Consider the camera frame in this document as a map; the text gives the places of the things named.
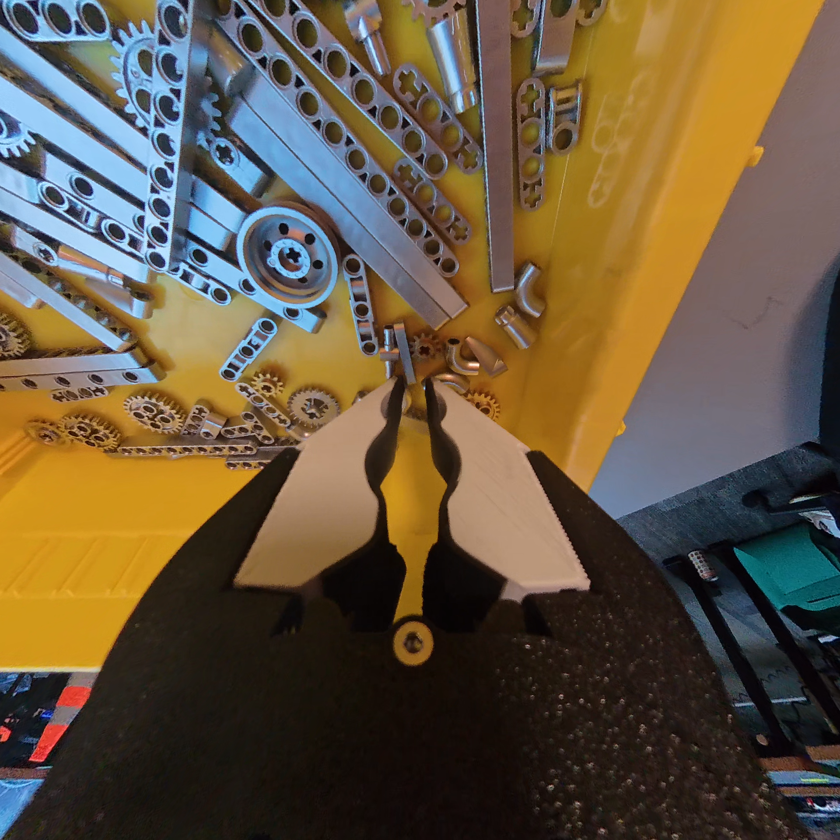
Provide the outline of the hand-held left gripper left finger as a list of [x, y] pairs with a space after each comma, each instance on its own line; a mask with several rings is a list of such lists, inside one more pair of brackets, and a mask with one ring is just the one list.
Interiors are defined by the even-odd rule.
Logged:
[[393, 377], [305, 441], [234, 578], [238, 590], [320, 592], [343, 611], [394, 611], [406, 564], [382, 491], [403, 418]]

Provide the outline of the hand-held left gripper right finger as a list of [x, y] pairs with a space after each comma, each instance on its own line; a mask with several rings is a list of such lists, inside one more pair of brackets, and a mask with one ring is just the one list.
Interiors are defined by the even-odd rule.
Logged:
[[439, 535], [500, 578], [504, 597], [587, 592], [591, 581], [531, 449], [441, 382], [426, 379], [424, 390], [433, 462], [446, 484]]

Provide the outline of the small silver axle connector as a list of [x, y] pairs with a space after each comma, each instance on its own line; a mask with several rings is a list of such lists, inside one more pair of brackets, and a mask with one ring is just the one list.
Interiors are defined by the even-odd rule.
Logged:
[[383, 341], [379, 356], [384, 364], [387, 380], [393, 378], [399, 369], [408, 385], [414, 385], [417, 382], [411, 347], [403, 322], [390, 323], [383, 327]]

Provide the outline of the yellow plastic bin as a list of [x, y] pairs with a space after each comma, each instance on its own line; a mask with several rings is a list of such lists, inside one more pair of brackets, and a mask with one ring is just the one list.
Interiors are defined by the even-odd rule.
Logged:
[[[515, 350], [495, 322], [513, 292], [490, 288], [484, 169], [466, 174], [456, 161], [436, 184], [471, 228], [453, 246], [451, 283], [468, 309], [432, 329], [368, 268], [378, 336], [397, 321], [407, 337], [485, 341], [509, 372], [469, 388], [486, 387], [504, 427], [589, 485], [819, 5], [799, 6], [804, 20], [791, 35], [770, 22], [783, 2], [616, 2], [579, 28], [569, 74], [545, 83], [582, 79], [579, 142], [546, 153], [541, 207], [523, 209], [514, 195], [507, 226], [508, 273], [526, 259], [544, 271], [535, 348]], [[383, 10], [395, 64], [417, 68], [440, 97], [420, 23], [399, 2]], [[175, 336], [163, 338], [165, 378], [140, 392], [239, 417], [246, 400], [217, 374], [226, 356], [203, 365], [205, 333], [235, 347], [260, 309], [216, 308], [166, 279], [153, 293], [162, 299], [153, 317], [129, 324], [145, 349], [166, 329]], [[384, 365], [354, 339], [343, 275], [322, 310], [314, 334], [280, 323], [258, 364], [280, 374], [283, 398], [314, 385], [345, 410], [383, 382]], [[2, 671], [98, 669], [175, 547], [245, 482], [226, 455], [112, 455], [34, 444], [13, 428], [2, 443]]]

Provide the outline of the pile of silver beam parts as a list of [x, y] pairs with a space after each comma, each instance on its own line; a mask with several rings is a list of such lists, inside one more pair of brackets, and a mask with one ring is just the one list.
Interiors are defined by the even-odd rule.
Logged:
[[[2, 2], [2, 443], [78, 442], [112, 455], [220, 457], [299, 442], [340, 414], [329, 388], [285, 384], [260, 355], [288, 323], [317, 333], [323, 304], [268, 307], [239, 288], [245, 217], [280, 202], [326, 214], [354, 339], [379, 356], [365, 271], [432, 329], [468, 309], [452, 285], [469, 221], [436, 180], [486, 169], [490, 286], [511, 270], [501, 132], [483, 149], [410, 65], [381, 84], [307, 2], [157, 2], [112, 37], [101, 2]], [[203, 365], [247, 401], [217, 423], [167, 394], [166, 329], [145, 349], [166, 279], [260, 315], [236, 346], [209, 330]]]

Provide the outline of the silver pulley wheel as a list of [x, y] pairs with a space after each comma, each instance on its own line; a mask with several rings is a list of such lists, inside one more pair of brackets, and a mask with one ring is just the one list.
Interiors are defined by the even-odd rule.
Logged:
[[338, 236], [317, 208], [295, 202], [264, 206], [245, 217], [235, 245], [239, 288], [265, 306], [315, 308], [336, 286]]

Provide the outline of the green fabric seat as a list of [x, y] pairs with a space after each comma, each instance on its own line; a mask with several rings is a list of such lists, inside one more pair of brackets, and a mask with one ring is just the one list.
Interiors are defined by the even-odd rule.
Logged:
[[839, 606], [839, 541], [808, 521], [738, 543], [743, 568], [781, 611], [824, 613]]

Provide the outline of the orange traffic cone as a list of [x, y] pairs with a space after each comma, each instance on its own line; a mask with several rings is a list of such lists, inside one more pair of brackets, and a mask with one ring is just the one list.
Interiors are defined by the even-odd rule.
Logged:
[[48, 762], [50, 754], [88, 701], [91, 688], [92, 683], [89, 681], [84, 684], [80, 681], [70, 681], [65, 686], [59, 695], [51, 718], [28, 759], [29, 764], [46, 764]]

